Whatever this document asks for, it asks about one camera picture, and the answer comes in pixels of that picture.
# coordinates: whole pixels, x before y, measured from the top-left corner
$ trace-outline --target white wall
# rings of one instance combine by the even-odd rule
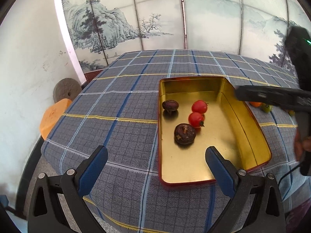
[[[43,113],[54,103],[53,88],[67,77],[82,78],[67,53],[54,0],[17,0],[0,26],[0,193],[12,207]]]

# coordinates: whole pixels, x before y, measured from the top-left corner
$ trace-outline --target green light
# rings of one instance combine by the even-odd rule
[[[304,40],[307,41],[307,43],[308,43],[309,45],[311,45],[311,41],[310,41],[310,40],[307,40],[307,39],[305,39],[305,38],[304,38]]]

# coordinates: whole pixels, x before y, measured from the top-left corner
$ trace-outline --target green tomato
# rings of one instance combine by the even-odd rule
[[[269,113],[272,110],[272,105],[263,103],[261,105],[261,109],[262,109],[262,111]]]
[[[288,111],[288,114],[289,114],[290,116],[294,116],[294,115],[295,115],[295,111],[289,110],[289,111]]]

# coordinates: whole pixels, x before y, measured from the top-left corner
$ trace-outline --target blue gripper pad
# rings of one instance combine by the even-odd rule
[[[233,198],[238,184],[237,169],[226,160],[214,146],[205,151],[205,161],[224,195]]]
[[[82,161],[80,164],[82,168],[81,170],[79,169],[80,166],[78,166],[77,172],[82,171],[78,187],[78,194],[80,197],[88,195],[91,192],[99,174],[106,165],[107,160],[107,148],[105,146],[99,146],[88,159]]]

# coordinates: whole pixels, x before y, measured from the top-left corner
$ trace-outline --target gray checkered cloth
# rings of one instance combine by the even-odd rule
[[[157,96],[163,78],[213,74],[233,85],[298,88],[289,71],[238,55],[194,50],[126,53],[74,100],[43,144],[42,155],[63,174],[99,144],[106,146],[108,162],[85,201],[121,232],[206,232],[229,199],[217,184],[183,191],[163,189],[158,180]],[[269,114],[250,108],[273,154],[253,174],[271,172],[279,180],[297,165],[292,146],[295,119],[277,107]],[[310,187],[310,179],[298,170],[288,175],[280,185],[285,211],[309,199]],[[252,199],[236,229],[243,225]]]

